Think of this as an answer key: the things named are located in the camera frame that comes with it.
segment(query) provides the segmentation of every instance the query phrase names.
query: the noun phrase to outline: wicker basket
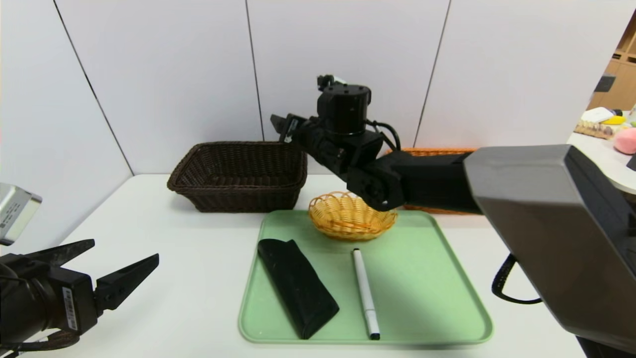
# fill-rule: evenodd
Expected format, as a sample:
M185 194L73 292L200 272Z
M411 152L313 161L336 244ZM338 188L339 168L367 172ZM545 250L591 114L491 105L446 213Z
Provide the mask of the wicker basket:
M402 148L402 151L411 153L417 157L427 157L432 155L453 155L471 153L477 150L477 148ZM463 211L453 211L435 208L426 208L423 206L404 205L407 210L422 210L431 214L454 214L454 215L472 215L472 213L465 213Z
M276 142L195 145L168 189L202 212L266 213L293 209L307 179L307 155Z
M314 198L309 217L320 232L332 239L375 239L395 224L397 213L376 211L351 192L330 192Z

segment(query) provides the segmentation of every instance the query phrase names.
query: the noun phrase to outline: green tray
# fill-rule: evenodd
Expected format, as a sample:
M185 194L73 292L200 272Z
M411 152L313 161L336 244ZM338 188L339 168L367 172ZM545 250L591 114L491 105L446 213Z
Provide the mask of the green tray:
M340 311L309 340L299 339L258 257L238 326L255 343L464 345L487 341L492 321L435 220L400 211L393 228L360 243L335 241L306 211L268 214L259 240L295 240ZM378 316L380 341L369 340L351 251L360 248Z

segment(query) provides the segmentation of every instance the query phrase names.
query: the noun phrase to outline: white table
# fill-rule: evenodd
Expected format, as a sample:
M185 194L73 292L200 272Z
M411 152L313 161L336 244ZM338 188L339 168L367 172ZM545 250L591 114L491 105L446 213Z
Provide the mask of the white table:
M446 350L249 343L239 333L238 315L264 215L199 213L166 189L167 180L167 175L131 178L65 240L96 240L65 266L93 281L156 252L160 263L78 344L42 357L584 357L575 337L542 303L523 306L490 293L508 251L485 218L459 215L436 218L491 315L490 341ZM297 208L344 188L333 175L310 175ZM513 270L506 292L537 297L520 269Z
M615 187L624 192L636 194L636 171L627 167L627 162L632 158L631 155L615 150L612 141L584 134L573 133L567 142L596 163Z

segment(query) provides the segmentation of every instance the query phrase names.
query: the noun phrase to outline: pink ball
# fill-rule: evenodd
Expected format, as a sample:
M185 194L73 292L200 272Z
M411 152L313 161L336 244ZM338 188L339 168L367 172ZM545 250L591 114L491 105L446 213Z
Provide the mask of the pink ball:
M623 129L614 136L614 148L621 153L636 153L636 128Z

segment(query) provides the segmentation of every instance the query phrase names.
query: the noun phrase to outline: shelf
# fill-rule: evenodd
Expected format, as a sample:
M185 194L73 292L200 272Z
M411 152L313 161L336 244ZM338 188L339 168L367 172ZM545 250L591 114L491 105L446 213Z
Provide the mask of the shelf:
M636 38L636 11L634 11L632 19L623 33L623 37L621 37L621 40L618 42L616 51L636 54L636 41L634 41L634 38Z

